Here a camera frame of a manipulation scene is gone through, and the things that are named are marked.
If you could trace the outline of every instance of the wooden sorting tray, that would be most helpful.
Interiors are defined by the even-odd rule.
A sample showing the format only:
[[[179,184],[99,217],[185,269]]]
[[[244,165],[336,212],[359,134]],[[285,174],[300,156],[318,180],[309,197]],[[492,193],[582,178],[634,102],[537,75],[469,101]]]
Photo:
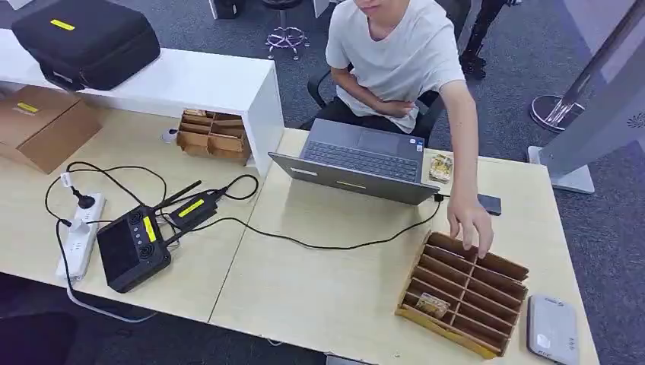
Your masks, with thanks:
[[[251,155],[242,119],[206,110],[184,112],[176,143],[192,156],[223,157],[245,163]]]
[[[430,234],[401,293],[396,315],[431,329],[486,359],[501,357],[526,299],[529,270],[495,254],[477,257],[462,242]],[[430,294],[450,305],[438,319],[417,307]]]

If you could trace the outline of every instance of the yellow sticker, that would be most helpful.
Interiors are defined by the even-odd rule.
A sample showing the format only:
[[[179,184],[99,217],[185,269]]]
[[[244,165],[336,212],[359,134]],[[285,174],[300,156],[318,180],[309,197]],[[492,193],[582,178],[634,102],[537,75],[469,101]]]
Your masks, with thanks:
[[[179,214],[180,218],[185,217],[188,213],[190,213],[191,211],[194,211],[195,209],[197,209],[198,206],[200,206],[202,204],[204,204],[204,199],[199,199],[193,205],[191,205],[188,208],[186,208],[183,211],[181,211],[181,213]]]
[[[150,217],[143,218],[143,224],[145,225],[145,231],[148,232],[148,238],[150,239],[150,242],[153,243],[157,240],[157,235],[154,234],[154,230],[152,229]]]
[[[38,109],[34,108],[33,106],[25,103],[18,103],[16,104],[17,107],[21,108],[22,110],[26,110],[31,113],[38,113]]]
[[[64,30],[74,30],[76,28],[73,25],[69,25],[64,21],[59,21],[58,19],[52,19],[50,23],[56,25],[57,27],[61,27]]]

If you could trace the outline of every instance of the gray laptop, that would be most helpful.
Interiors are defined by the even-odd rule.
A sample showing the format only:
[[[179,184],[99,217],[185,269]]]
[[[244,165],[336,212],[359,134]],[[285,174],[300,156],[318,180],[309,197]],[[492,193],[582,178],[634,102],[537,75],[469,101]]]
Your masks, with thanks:
[[[300,157],[269,153],[289,176],[418,205],[439,192],[421,184],[423,138],[316,119]]]

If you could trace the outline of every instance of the power strip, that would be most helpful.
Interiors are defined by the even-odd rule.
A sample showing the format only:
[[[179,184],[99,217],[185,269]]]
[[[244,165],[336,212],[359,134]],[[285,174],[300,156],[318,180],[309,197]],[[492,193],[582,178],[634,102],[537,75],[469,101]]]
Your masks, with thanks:
[[[103,207],[105,206],[103,194],[90,194],[90,196],[94,198],[94,205],[88,209],[77,207],[76,214],[74,214],[74,221],[91,222],[100,219],[103,213]],[[87,264],[90,262],[92,248],[94,247],[94,241],[97,238],[99,224],[92,223],[88,224],[88,226],[90,229],[86,233],[81,233],[80,230],[70,230],[65,240],[65,245],[63,246],[69,267],[69,277],[73,281],[79,281],[85,276]],[[67,278],[62,256],[56,268],[56,276],[64,280]]]

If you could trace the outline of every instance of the white power bank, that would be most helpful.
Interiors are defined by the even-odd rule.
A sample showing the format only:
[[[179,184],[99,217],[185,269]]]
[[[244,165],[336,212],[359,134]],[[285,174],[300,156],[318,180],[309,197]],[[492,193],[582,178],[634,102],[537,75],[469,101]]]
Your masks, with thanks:
[[[578,331],[574,308],[561,300],[529,298],[528,347],[538,356],[563,365],[578,365]]]

